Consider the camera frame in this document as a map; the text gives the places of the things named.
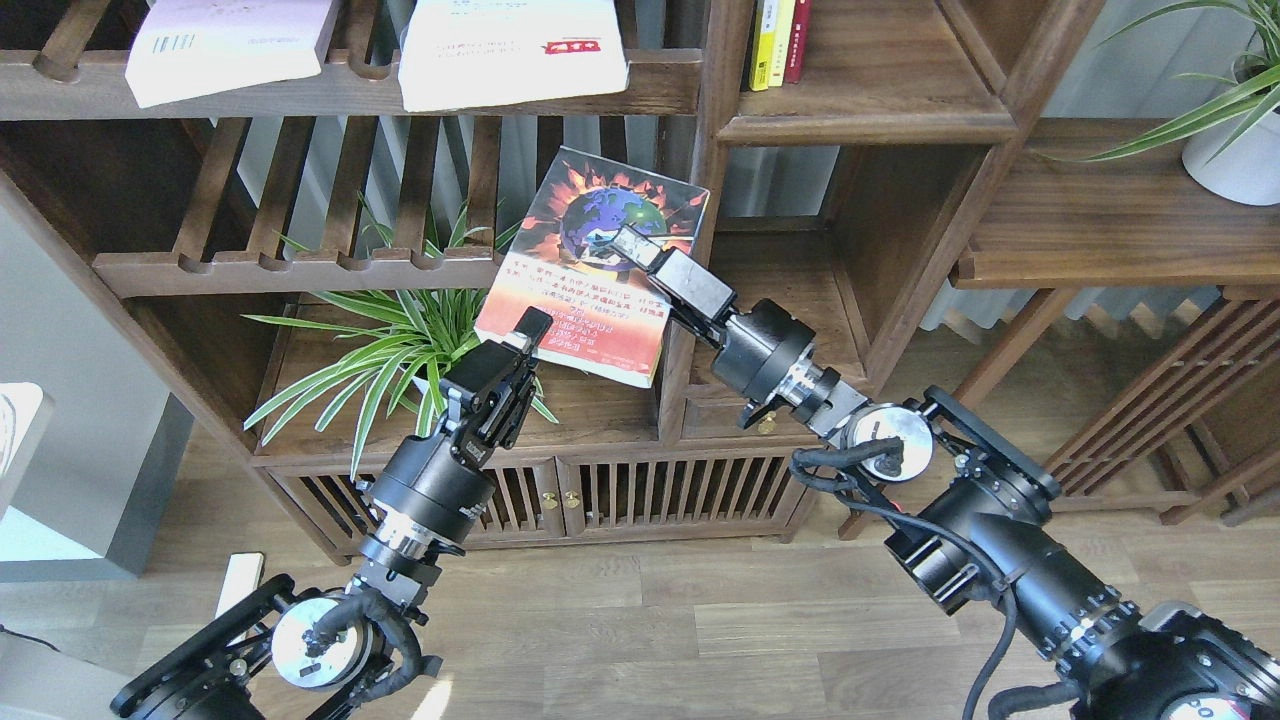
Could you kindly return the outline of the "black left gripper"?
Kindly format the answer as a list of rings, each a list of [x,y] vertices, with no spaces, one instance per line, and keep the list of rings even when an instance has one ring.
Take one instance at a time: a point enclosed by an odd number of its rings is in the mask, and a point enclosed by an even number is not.
[[[526,307],[503,343],[483,342],[442,378],[440,432],[467,468],[480,469],[497,448],[513,447],[532,404],[538,347],[553,323],[550,314]]]

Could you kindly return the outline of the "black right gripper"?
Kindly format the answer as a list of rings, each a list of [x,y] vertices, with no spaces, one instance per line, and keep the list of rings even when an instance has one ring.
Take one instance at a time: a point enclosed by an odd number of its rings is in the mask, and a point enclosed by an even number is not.
[[[623,225],[605,243],[643,272],[669,299],[675,320],[713,348],[723,348],[736,292],[682,250],[666,250],[666,234],[649,236]]]

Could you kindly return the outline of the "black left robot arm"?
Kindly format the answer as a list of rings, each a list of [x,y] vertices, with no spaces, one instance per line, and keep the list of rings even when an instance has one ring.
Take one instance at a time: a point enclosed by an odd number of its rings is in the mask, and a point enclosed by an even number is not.
[[[371,488],[381,521],[364,564],[339,591],[294,591],[280,574],[215,618],[110,703],[125,719],[259,719],[247,684],[268,665],[302,691],[324,692],[315,719],[347,719],[442,665],[415,626],[442,570],[495,491],[484,465],[518,437],[535,395],[535,348],[553,320],[529,307],[512,333],[468,351],[439,382],[445,415],[408,436]]]

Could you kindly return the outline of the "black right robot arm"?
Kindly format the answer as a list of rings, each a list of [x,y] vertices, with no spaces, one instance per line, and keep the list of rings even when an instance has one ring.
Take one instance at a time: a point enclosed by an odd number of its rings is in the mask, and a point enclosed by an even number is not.
[[[750,311],[662,237],[631,225],[609,247],[669,299],[675,320],[716,350],[713,373],[745,397],[749,428],[780,407],[822,438],[791,471],[846,507],[883,518],[887,550],[946,612],[984,600],[1004,615],[998,643],[966,698],[1023,634],[1057,674],[1052,685],[1001,691],[992,719],[1066,703],[1074,719],[1275,719],[1277,661],[1193,605],[1142,612],[1050,537],[1060,486],[938,387],[876,404],[813,363],[814,332],[778,305]]]

